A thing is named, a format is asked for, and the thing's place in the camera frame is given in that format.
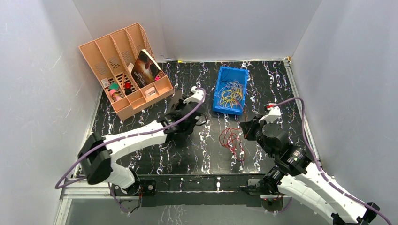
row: green lid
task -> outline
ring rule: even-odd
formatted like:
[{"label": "green lid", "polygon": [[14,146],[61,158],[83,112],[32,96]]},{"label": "green lid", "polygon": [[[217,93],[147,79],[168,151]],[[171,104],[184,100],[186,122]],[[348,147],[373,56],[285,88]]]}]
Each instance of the green lid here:
[{"label": "green lid", "polygon": [[112,83],[112,84],[109,86],[109,89],[110,89],[110,90],[119,90],[119,85],[117,85],[116,83]]}]

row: black marble table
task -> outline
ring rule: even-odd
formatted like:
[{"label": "black marble table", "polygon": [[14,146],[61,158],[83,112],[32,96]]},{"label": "black marble table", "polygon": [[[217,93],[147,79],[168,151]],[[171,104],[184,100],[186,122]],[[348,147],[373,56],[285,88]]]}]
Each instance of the black marble table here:
[{"label": "black marble table", "polygon": [[[203,106],[209,120],[204,126],[195,127],[194,132],[183,140],[146,147],[122,157],[118,160],[119,164],[133,168],[138,174],[155,175],[267,173],[272,168],[273,161],[254,141],[243,140],[247,153],[244,162],[237,161],[228,149],[222,147],[218,141],[220,132],[228,126],[237,128],[237,122],[244,121],[245,117],[216,113],[211,108],[221,66],[249,70],[245,102],[248,120],[256,114],[264,114],[265,104],[293,97],[282,61],[163,63],[160,66],[169,76],[174,89],[182,89],[183,96],[189,94],[192,86],[206,90]],[[92,131],[101,135],[113,135],[148,124],[164,114],[170,99],[168,97],[121,121],[103,93]],[[292,143],[304,145],[300,129],[301,118],[295,103],[282,107],[282,116],[278,123],[289,132]]]}]

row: book cover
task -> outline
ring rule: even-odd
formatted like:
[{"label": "book cover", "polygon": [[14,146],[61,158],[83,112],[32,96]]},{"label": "book cover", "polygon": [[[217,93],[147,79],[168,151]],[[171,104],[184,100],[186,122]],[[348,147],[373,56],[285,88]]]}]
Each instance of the book cover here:
[{"label": "book cover", "polygon": [[143,88],[155,80],[160,70],[161,68],[152,56],[145,49],[142,49],[131,71],[131,76],[136,81],[138,87]]}]

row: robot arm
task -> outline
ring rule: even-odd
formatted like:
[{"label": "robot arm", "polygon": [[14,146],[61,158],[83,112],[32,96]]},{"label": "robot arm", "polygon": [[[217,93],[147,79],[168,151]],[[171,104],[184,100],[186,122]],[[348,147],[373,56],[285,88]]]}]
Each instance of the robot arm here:
[{"label": "robot arm", "polygon": [[[114,185],[118,185],[128,194],[135,193],[138,190],[140,183],[137,174],[134,170],[117,164],[116,160],[132,152],[143,149],[144,147],[169,142],[172,140],[174,135],[191,134],[193,132],[193,128],[197,125],[197,122],[204,114],[202,106],[180,123],[162,130],[162,128],[165,128],[184,116],[187,116],[188,113],[190,113],[205,97],[204,92],[200,89],[196,89],[196,87],[191,89],[191,93],[192,95],[190,97],[183,99],[181,98],[181,90],[177,91],[170,102],[166,115],[146,126],[127,131],[125,133],[107,135],[104,137],[99,137],[97,134],[91,134],[83,148],[80,150],[78,154],[79,158],[101,143],[108,143],[121,137],[129,137],[106,144],[82,160],[81,166],[87,178],[87,182],[89,184],[98,184],[106,181],[113,183]],[[130,137],[132,134],[145,134],[156,130],[159,131],[150,135],[137,135]]]},{"label": "robot arm", "polygon": [[[309,150],[292,145],[287,132],[273,123],[281,112],[278,107],[270,108],[270,105],[273,104],[266,107],[267,115],[240,123],[245,139],[257,141],[276,164],[257,188],[262,188],[267,194],[287,194],[313,209],[330,224],[370,223],[375,213],[338,192],[321,177]],[[348,194],[332,178],[329,181]]]}]

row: blue bin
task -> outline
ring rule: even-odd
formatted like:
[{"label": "blue bin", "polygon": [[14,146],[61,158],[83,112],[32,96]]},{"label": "blue bin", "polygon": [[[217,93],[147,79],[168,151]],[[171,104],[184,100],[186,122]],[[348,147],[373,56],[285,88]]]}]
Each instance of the blue bin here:
[{"label": "blue bin", "polygon": [[[218,79],[217,79],[217,86],[214,91],[214,102],[213,102],[213,111],[220,112],[220,113],[227,113],[233,115],[242,115],[243,108],[245,106],[245,99],[246,99],[246,85],[247,85],[247,77],[249,75],[249,71],[245,69],[235,69],[229,67],[220,67],[220,71],[218,72]],[[222,93],[219,92],[223,89],[227,84],[227,82],[234,82],[237,81],[241,85],[242,88],[242,99],[240,100],[240,105],[233,105],[232,108],[223,107],[219,105],[220,96]]]}]

